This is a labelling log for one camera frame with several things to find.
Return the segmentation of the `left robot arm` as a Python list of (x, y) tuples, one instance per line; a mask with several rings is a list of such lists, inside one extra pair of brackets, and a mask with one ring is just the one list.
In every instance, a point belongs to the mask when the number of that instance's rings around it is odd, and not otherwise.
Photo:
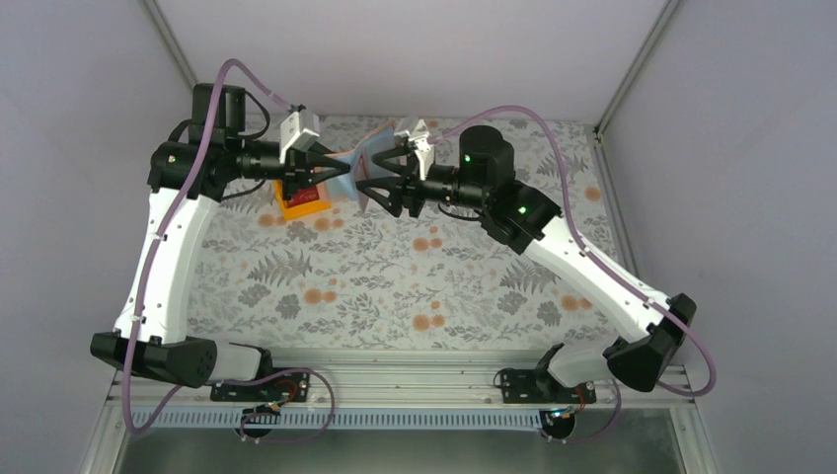
[(212, 85), (192, 90), (191, 116), (152, 154), (148, 235), (121, 314), (108, 332), (92, 337), (93, 357), (125, 374), (198, 388), (266, 375), (268, 352), (220, 343), (188, 333), (188, 303), (199, 248), (237, 179), (279, 181), (282, 195), (345, 175), (348, 164), (320, 144), (320, 120), (293, 106), (279, 124), (279, 138), (246, 133), (249, 91), (225, 85), (215, 119), (208, 121)]

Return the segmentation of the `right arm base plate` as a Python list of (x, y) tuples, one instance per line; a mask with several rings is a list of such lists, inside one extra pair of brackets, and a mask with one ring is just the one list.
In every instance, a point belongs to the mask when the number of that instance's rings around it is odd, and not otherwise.
[(567, 388), (550, 375), (534, 369), (504, 368), (495, 374), (493, 385), (505, 404), (592, 404), (597, 401), (592, 383)]

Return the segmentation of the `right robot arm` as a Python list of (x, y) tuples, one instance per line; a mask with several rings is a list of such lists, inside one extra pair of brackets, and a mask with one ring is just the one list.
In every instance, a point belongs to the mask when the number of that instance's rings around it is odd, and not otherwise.
[(430, 145), (404, 131), (397, 136), (397, 147), (372, 158), (388, 176), (358, 182), (360, 193), (395, 217), (403, 211), (417, 217), (428, 201), (475, 210), (492, 239), (570, 284), (617, 330), (612, 344), (552, 347), (538, 367), (550, 383), (575, 387), (616, 379), (640, 392), (661, 386), (685, 338), (682, 328), (696, 312), (691, 298), (648, 288), (571, 230), (567, 212), (516, 179), (513, 147), (496, 128), (466, 128), (456, 167), (424, 163)]

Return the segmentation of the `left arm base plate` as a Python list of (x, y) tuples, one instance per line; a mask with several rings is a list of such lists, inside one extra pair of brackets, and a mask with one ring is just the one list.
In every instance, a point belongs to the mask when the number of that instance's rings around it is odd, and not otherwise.
[(274, 368), (266, 381), (258, 384), (233, 384), (224, 382), (211, 387), (213, 402), (241, 402), (254, 404), (302, 403), (307, 400), (311, 374), (300, 369)]

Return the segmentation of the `tan leather card holder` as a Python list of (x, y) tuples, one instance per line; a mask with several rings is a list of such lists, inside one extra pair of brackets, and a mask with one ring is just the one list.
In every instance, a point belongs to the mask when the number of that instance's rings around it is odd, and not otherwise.
[(336, 159), (350, 166), (348, 174), (327, 180), (322, 187), (330, 201), (354, 201), (365, 209), (369, 197), (358, 190), (357, 183), (370, 179), (387, 178), (392, 172), (373, 163), (376, 153), (393, 149), (396, 145), (394, 136), (395, 123), (390, 120), (364, 136), (353, 148), (338, 152)]

